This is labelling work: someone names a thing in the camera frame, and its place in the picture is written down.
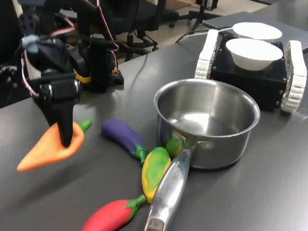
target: floor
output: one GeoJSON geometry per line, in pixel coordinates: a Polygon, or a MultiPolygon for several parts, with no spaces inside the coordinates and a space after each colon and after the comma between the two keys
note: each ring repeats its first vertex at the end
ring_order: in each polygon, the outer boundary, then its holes
{"type": "MultiPolygon", "coordinates": [[[[253,12],[259,10],[267,5],[257,3],[251,0],[219,0],[218,7],[211,11],[210,13],[219,14],[219,15],[228,15],[232,13],[247,11],[253,12]]],[[[199,11],[198,5],[188,6],[179,10],[180,15],[188,14],[188,11],[199,11]]],[[[181,35],[186,32],[191,31],[195,19],[188,21],[188,20],[179,20],[176,22],[174,28],[170,28],[168,25],[161,25],[159,30],[157,31],[148,31],[147,35],[150,36],[152,39],[159,43],[158,47],[163,49],[166,46],[173,44],[181,35]]],[[[204,30],[206,27],[200,24],[197,27],[197,30],[204,30]]],[[[127,33],[121,34],[117,36],[117,39],[126,41],[127,33]]],[[[118,58],[119,63],[123,63],[125,61],[124,57],[118,58]]]]}

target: orange carrot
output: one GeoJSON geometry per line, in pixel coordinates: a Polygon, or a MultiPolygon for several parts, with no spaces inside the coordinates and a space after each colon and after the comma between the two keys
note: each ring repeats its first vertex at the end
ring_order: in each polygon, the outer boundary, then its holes
{"type": "Polygon", "coordinates": [[[26,171],[69,158],[81,147],[85,139],[84,132],[91,124],[91,119],[77,123],[73,122],[73,137],[67,148],[61,143],[58,124],[53,124],[34,148],[23,158],[17,167],[17,171],[26,171]]]}

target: pepper stem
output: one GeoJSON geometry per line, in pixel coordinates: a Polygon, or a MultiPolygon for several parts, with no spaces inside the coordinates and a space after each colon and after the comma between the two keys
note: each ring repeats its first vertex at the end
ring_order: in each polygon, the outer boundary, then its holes
{"type": "Polygon", "coordinates": [[[135,152],[131,152],[131,154],[140,159],[141,161],[141,165],[143,166],[144,162],[145,162],[145,158],[146,158],[146,154],[148,152],[147,148],[142,148],[139,144],[135,144],[136,146],[136,151],[135,152]]]}
{"type": "Polygon", "coordinates": [[[92,119],[85,119],[76,123],[79,125],[83,133],[86,133],[86,130],[88,130],[88,128],[92,125],[92,119]]]}
{"type": "Polygon", "coordinates": [[[128,218],[127,222],[136,214],[140,205],[146,202],[146,197],[142,194],[137,199],[129,200],[125,208],[131,208],[131,215],[128,218]]]}

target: pot rim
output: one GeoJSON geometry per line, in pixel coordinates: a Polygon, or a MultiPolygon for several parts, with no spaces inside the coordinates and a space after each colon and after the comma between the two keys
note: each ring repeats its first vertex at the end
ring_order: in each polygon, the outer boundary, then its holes
{"type": "Polygon", "coordinates": [[[239,136],[241,134],[244,134],[248,131],[250,131],[255,125],[257,125],[257,123],[259,122],[259,119],[260,119],[260,108],[258,106],[258,104],[256,103],[256,101],[250,96],[248,95],[246,92],[244,92],[243,90],[235,87],[235,86],[232,86],[230,84],[227,84],[227,83],[223,83],[223,82],[220,82],[220,81],[216,81],[216,80],[209,80],[209,79],[197,79],[197,78],[188,78],[188,79],[181,79],[181,80],[177,80],[177,81],[173,81],[171,83],[167,83],[166,85],[162,86],[155,94],[154,96],[154,106],[155,106],[155,109],[157,111],[157,113],[159,114],[159,116],[161,118],[163,118],[164,121],[166,121],[168,124],[170,124],[171,126],[177,128],[178,130],[180,131],[183,131],[187,134],[191,134],[191,135],[195,135],[195,136],[201,136],[201,137],[210,137],[210,138],[227,138],[227,137],[233,137],[233,136],[239,136]],[[228,88],[232,88],[234,90],[236,90],[237,92],[243,94],[243,96],[249,100],[251,102],[251,104],[253,105],[253,109],[255,111],[255,120],[254,122],[248,127],[246,128],[245,130],[243,131],[240,131],[238,133],[234,133],[234,134],[231,134],[231,135],[224,135],[224,136],[210,136],[210,135],[201,135],[201,134],[198,134],[198,133],[193,133],[193,132],[187,132],[183,129],[181,129],[180,127],[172,124],[171,122],[169,122],[159,111],[159,108],[158,108],[158,99],[159,97],[163,94],[163,92],[165,92],[167,89],[171,88],[173,85],[176,85],[176,84],[180,84],[180,83],[185,83],[185,82],[199,82],[199,83],[207,83],[207,84],[212,84],[212,85],[216,85],[216,84],[220,84],[220,85],[223,85],[223,86],[226,86],[228,88]]]}

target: black box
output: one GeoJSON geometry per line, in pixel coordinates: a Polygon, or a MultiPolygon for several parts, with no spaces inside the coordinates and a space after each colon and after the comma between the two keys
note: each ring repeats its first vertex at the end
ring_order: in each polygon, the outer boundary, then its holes
{"type": "MultiPolygon", "coordinates": [[[[210,79],[231,84],[248,93],[260,109],[279,107],[287,85],[284,59],[272,62],[262,71],[247,71],[235,65],[226,42],[234,37],[223,36],[214,58],[210,79]]],[[[281,43],[273,43],[283,52],[281,43]]]]}

